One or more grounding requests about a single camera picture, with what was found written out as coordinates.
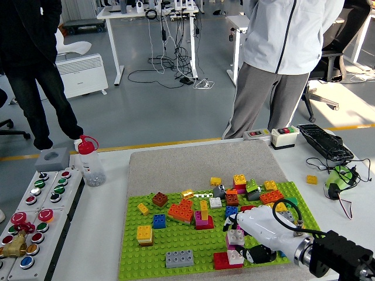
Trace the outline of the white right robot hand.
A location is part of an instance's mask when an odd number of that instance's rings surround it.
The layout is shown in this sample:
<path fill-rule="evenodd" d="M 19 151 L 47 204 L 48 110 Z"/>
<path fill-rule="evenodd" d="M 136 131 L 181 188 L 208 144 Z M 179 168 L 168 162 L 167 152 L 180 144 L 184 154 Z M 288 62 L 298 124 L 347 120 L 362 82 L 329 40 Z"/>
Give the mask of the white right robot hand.
<path fill-rule="evenodd" d="M 270 250 L 283 252 L 290 261 L 295 260 L 302 250 L 301 243 L 308 237 L 306 234 L 296 237 L 295 225 L 280 214 L 273 215 L 272 208 L 266 205 L 227 217 L 223 230 L 234 224 Z"/>

